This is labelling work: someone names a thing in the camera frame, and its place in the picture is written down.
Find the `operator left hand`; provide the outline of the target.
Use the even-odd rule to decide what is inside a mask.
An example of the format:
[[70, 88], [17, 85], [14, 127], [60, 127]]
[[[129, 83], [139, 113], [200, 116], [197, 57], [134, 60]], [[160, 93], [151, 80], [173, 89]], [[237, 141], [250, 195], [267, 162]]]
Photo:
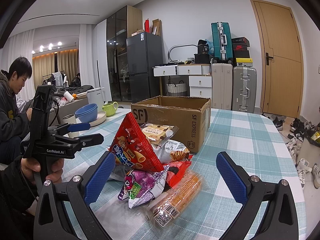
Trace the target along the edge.
[[[62, 181], [64, 159], [59, 159], [53, 163], [51, 170], [52, 173], [46, 176], [46, 179], [51, 180], [53, 183], [60, 183]], [[32, 184], [35, 183], [34, 173], [40, 172], [41, 166], [39, 162], [33, 158], [21, 159], [21, 171], [25, 178], [27, 178]]]

